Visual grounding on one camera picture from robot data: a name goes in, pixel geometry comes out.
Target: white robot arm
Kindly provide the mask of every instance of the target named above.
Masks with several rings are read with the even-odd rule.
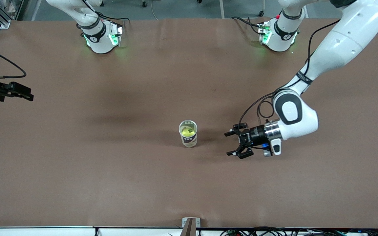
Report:
[[[102,0],[46,0],[67,13],[83,31],[87,45],[95,53],[110,52],[120,44],[123,27],[112,21],[104,20],[96,14],[93,6],[100,6]]]
[[[297,7],[291,6],[292,11],[300,10],[300,12],[303,4],[315,2],[315,0],[294,1],[302,4]],[[282,140],[301,137],[318,129],[316,111],[311,109],[300,95],[322,73],[345,66],[353,60],[378,33],[378,0],[343,1],[352,3],[341,6],[342,18],[338,24],[328,33],[293,79],[273,93],[273,108],[280,119],[251,129],[248,129],[246,123],[234,125],[225,135],[237,134],[240,146],[237,150],[228,152],[228,155],[246,158],[253,154],[251,148],[258,145],[261,145],[259,149],[264,150],[265,156],[271,153],[280,155]],[[278,27],[287,28],[285,24],[280,23]],[[281,42],[280,37],[272,35],[269,40],[270,45],[273,45],[274,38]]]

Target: gray floor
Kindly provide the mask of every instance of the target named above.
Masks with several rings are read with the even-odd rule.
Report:
[[[219,0],[147,0],[143,8],[141,0],[107,0],[105,6],[96,9],[104,15],[131,20],[154,20],[151,10],[157,18],[221,18]],[[257,17],[262,9],[262,0],[223,0],[224,16],[242,18]],[[342,13],[329,2],[319,2],[306,7],[309,18],[339,18]],[[274,17],[281,10],[276,0],[266,0],[264,15]],[[46,0],[29,0],[21,20],[25,21],[71,21],[72,19],[59,9],[50,6]]]

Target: cup with yellow liquid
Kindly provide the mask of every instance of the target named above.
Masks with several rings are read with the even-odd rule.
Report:
[[[191,148],[198,142],[198,137],[196,136],[198,132],[198,126],[195,122],[191,120],[182,121],[179,125],[180,137],[182,138],[182,143],[187,148]]]

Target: brown table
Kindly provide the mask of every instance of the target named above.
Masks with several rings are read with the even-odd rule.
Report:
[[[75,22],[13,22],[0,53],[33,102],[0,103],[0,226],[378,227],[378,35],[303,99],[317,132],[228,157],[223,133],[302,67],[315,29],[286,52],[226,19],[132,21],[123,47],[90,51]],[[327,31],[318,33],[315,48]],[[0,75],[19,73],[0,59]],[[195,148],[177,127],[199,126]],[[257,125],[255,112],[246,121]]]

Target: brown tabletop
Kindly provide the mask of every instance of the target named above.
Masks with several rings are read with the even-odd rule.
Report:
[[[0,226],[378,227],[378,35],[303,99],[317,132],[282,155],[239,160],[223,133],[303,66],[307,19],[282,53],[231,19],[126,24],[122,48],[90,51],[75,22],[13,22],[0,53],[33,102],[0,103]],[[317,33],[315,48],[327,30]],[[0,75],[19,72],[0,59]],[[198,123],[185,148],[178,125]],[[246,116],[251,127],[256,114]]]

